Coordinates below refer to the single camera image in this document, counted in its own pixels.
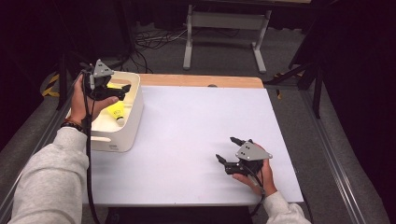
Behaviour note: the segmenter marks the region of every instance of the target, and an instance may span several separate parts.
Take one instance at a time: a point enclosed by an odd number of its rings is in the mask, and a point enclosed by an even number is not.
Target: person's right hand
[[[271,194],[277,192],[274,184],[273,172],[270,166],[269,159],[263,160],[262,169],[257,173],[257,177],[262,182],[262,187],[265,191],[265,196],[268,197]],[[262,195],[260,186],[256,186],[247,176],[240,174],[233,174],[233,178],[239,180],[240,182],[248,185],[254,193]]]
[[[85,102],[84,102],[84,94],[82,91],[82,79],[83,75],[79,75],[78,80],[76,81],[74,85],[74,92],[73,92],[73,97],[72,97],[72,104],[71,104],[71,112],[70,112],[70,117],[69,119],[75,121],[78,125],[81,126],[82,120],[86,116],[86,110],[85,110]],[[96,101],[93,106],[93,99],[90,97],[87,97],[87,102],[88,102],[88,109],[90,110],[90,113],[92,113],[92,121],[94,121],[99,113],[109,105],[115,104],[119,98],[117,96],[111,96],[106,98],[103,101]]]

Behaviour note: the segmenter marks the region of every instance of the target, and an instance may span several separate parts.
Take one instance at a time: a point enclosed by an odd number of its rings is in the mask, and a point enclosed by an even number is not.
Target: gray sleeve
[[[304,217],[303,209],[297,203],[288,203],[283,195],[277,191],[264,201],[264,208],[268,214],[267,223],[310,223]]]
[[[80,223],[89,165],[87,136],[74,128],[57,132],[26,164],[9,223]]]

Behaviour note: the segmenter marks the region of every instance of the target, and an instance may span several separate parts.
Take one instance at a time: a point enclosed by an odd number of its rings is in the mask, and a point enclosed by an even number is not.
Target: white board
[[[216,158],[238,161],[234,136],[273,154],[276,187],[303,197],[267,90],[142,87],[144,109],[132,148],[92,151],[92,191],[106,206],[248,205],[260,198],[226,175]]]

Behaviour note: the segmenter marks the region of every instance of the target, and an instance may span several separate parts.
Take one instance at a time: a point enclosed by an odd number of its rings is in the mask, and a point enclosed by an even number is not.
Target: white plastic bin
[[[125,152],[134,144],[143,111],[143,94],[140,88],[140,76],[135,73],[115,71],[111,83],[116,87],[131,84],[131,89],[125,94],[123,126],[103,109],[92,123],[92,150]]]

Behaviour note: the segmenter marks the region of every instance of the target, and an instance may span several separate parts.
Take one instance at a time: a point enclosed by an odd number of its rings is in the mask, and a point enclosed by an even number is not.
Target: dark background
[[[392,22],[396,7],[391,1],[339,1],[334,8],[346,13],[317,18],[295,63],[320,58],[324,82],[346,136],[389,219],[396,222],[391,213],[396,201],[396,24]],[[41,103],[40,85],[58,70],[62,55],[77,52],[91,62],[105,56],[120,59],[134,50],[131,33],[136,21],[174,29],[185,22],[187,13],[181,4],[109,0],[96,1],[95,6],[88,0],[12,1],[3,3],[0,10],[0,148]],[[125,17],[116,11],[126,12]],[[270,26],[308,31],[312,22],[306,14],[279,10]],[[78,71],[74,66],[69,66],[72,74]]]

